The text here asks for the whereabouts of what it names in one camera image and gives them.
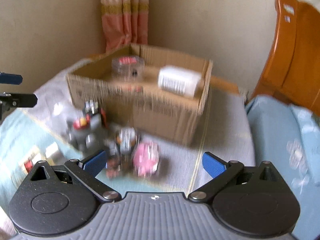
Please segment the grey cartoon figurine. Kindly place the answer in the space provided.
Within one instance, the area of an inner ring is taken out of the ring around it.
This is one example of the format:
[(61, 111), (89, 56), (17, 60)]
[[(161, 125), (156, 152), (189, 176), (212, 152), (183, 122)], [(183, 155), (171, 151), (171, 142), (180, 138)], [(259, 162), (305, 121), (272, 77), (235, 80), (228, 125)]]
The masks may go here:
[(68, 121), (67, 125), (67, 140), (77, 150), (88, 153), (105, 147), (100, 116), (94, 116), (91, 120), (81, 117)]

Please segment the small silver item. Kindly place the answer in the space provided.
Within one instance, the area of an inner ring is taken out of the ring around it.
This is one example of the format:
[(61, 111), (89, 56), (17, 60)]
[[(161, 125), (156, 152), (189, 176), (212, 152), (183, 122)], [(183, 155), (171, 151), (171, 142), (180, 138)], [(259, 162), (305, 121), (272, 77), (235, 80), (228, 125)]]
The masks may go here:
[(106, 159), (106, 176), (116, 178), (133, 169), (133, 152), (139, 143), (139, 133), (132, 127), (116, 131), (114, 141), (109, 143)]

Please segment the pink candy wrapper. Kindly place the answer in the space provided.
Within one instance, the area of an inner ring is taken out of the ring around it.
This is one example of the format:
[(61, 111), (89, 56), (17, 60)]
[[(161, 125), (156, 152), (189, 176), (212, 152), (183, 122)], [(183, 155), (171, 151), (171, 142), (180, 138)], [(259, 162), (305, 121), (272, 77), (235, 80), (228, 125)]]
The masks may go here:
[(139, 177), (149, 177), (158, 170), (159, 145), (155, 142), (140, 142), (133, 155), (133, 170)]

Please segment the clear plastic jar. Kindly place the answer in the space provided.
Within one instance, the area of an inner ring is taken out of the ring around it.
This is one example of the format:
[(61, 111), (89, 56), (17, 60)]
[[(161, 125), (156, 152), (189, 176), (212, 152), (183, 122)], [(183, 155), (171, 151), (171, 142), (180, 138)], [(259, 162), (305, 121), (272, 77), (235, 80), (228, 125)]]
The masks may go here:
[(75, 117), (71, 102), (65, 97), (62, 90), (51, 90), (45, 97), (49, 110), (49, 121), (53, 130), (64, 133), (68, 128), (67, 122)]

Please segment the pill bottle silver cap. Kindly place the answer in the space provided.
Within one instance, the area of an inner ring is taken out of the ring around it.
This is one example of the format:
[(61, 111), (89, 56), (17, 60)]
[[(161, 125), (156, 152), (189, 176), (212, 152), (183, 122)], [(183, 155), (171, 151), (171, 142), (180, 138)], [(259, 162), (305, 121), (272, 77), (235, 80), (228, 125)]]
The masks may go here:
[(23, 167), (25, 171), (29, 173), (39, 161), (47, 161), (49, 165), (56, 165), (60, 153), (59, 146), (56, 142), (47, 146), (44, 152), (36, 145), (33, 145), (27, 152), (26, 158), (23, 161)]

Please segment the light blue floral pillow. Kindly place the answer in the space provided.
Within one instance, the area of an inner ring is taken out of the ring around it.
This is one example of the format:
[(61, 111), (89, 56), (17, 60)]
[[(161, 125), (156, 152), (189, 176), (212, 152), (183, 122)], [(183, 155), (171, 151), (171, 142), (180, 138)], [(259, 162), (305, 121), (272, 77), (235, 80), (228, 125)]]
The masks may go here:
[(256, 96), (245, 107), (255, 162), (273, 163), (300, 204), (297, 239), (319, 239), (319, 124), (307, 108)]

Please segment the white plastic box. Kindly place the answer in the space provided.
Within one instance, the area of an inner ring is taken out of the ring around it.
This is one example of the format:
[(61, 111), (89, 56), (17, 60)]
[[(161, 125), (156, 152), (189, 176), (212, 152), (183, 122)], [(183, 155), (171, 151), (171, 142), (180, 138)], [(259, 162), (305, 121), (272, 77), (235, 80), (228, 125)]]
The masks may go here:
[(201, 80), (202, 75), (199, 72), (176, 66), (164, 66), (159, 71), (157, 83), (162, 90), (193, 98)]

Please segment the brown cardboard box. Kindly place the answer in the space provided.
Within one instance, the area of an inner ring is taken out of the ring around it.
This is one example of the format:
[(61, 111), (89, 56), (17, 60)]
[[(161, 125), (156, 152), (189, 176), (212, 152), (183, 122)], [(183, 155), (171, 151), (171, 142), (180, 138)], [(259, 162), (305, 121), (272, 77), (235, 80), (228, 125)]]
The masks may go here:
[[(138, 56), (145, 61), (140, 83), (112, 77), (112, 59)], [(161, 90), (157, 85), (162, 67), (176, 66), (199, 73), (201, 80), (194, 98)], [(179, 51), (144, 44), (127, 44), (95, 58), (67, 74), (73, 105), (99, 102), (107, 119), (157, 135), (181, 145), (190, 145), (209, 92), (213, 62)]]

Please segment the clear round case red label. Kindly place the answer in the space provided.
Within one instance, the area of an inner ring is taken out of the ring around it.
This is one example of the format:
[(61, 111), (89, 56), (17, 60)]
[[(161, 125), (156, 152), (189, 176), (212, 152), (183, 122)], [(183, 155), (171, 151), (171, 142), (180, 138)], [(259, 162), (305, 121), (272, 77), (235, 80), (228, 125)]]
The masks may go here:
[(112, 59), (112, 77), (122, 81), (138, 81), (143, 78), (145, 61), (138, 56), (121, 56)]

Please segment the wooden headboard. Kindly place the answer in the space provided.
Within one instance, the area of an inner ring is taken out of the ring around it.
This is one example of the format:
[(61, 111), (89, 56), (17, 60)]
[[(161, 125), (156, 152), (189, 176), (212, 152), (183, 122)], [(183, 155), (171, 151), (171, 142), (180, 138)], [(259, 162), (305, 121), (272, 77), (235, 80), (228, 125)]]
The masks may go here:
[(275, 0), (274, 41), (252, 94), (270, 95), (319, 114), (319, 11), (299, 0)]

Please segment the pink beige curtain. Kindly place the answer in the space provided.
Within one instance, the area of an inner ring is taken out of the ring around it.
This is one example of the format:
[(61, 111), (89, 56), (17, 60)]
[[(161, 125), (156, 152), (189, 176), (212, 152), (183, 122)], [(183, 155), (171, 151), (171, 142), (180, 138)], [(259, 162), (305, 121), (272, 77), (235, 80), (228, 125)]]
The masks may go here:
[(149, 0), (100, 0), (106, 51), (148, 43)]

